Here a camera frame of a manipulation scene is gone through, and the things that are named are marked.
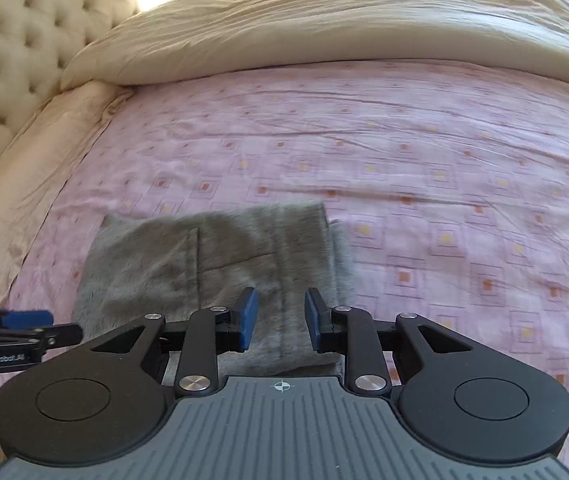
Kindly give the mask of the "grey speckled pants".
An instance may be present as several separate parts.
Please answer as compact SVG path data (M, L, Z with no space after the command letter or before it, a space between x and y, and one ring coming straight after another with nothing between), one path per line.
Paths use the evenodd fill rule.
M147 220L109 214L89 248L72 313L88 339L147 313L186 321L258 293L251 346L218 361L219 374L339 375L343 360L312 348L304 294L330 307L355 300L349 233L321 202L273 203Z

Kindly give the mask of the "beige pillow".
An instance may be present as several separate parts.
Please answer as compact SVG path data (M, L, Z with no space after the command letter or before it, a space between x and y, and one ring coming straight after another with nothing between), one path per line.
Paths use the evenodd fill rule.
M0 157L0 306L73 171L132 90L91 81L55 96Z

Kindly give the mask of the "pink patterned bed sheet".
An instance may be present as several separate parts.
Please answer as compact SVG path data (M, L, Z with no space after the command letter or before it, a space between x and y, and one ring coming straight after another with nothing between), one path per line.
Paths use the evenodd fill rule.
M110 212L315 198L349 233L358 307L416 311L569 390L569 84L510 70L328 63L141 87L64 186L10 304L67 316Z

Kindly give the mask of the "beige duvet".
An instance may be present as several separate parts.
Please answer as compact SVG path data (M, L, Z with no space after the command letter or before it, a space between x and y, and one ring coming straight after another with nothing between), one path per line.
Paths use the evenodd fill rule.
M63 89L268 66L425 58L569 82L568 0L172 0L77 53Z

